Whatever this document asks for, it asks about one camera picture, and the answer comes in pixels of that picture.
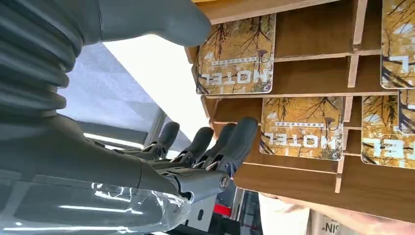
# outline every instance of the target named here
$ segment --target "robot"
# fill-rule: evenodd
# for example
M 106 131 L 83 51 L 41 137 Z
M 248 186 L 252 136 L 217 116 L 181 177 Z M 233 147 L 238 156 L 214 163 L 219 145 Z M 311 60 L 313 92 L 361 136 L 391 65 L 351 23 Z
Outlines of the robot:
M 157 34 L 202 44 L 208 18 L 190 0 L 0 1 L 0 230 L 2 234 L 143 234 L 182 223 L 190 204 L 227 189 L 257 122 L 228 124 L 206 151 L 202 128 L 173 160 L 170 123 L 144 149 L 108 150 L 56 113 L 82 47 Z

